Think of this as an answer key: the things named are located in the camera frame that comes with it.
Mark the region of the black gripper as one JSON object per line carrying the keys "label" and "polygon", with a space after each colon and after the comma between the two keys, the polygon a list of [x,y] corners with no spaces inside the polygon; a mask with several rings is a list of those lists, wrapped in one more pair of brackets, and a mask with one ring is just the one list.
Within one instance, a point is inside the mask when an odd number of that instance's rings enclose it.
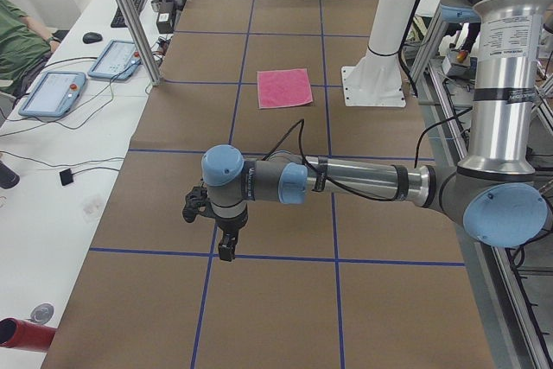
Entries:
{"label": "black gripper", "polygon": [[232,218],[216,218],[217,227],[223,232],[223,237],[218,243],[218,254],[220,260],[230,260],[235,258],[236,242],[238,241],[239,231],[245,227],[248,220],[248,211],[245,208],[240,214]]}

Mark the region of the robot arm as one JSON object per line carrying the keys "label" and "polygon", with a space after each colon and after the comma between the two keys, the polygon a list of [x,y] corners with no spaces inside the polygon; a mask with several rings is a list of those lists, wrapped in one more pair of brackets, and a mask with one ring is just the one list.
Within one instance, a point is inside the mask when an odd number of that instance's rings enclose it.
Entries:
{"label": "robot arm", "polygon": [[377,202],[406,200],[443,213],[474,239],[502,248],[537,236],[549,207],[534,188],[526,159],[536,98],[538,41],[552,0],[442,0],[442,11],[471,10],[480,19],[467,154],[453,168],[349,162],[273,149],[252,160],[230,145],[208,150],[203,183],[187,197],[222,231],[220,259],[233,260],[251,200],[301,204],[308,191],[345,192]]}

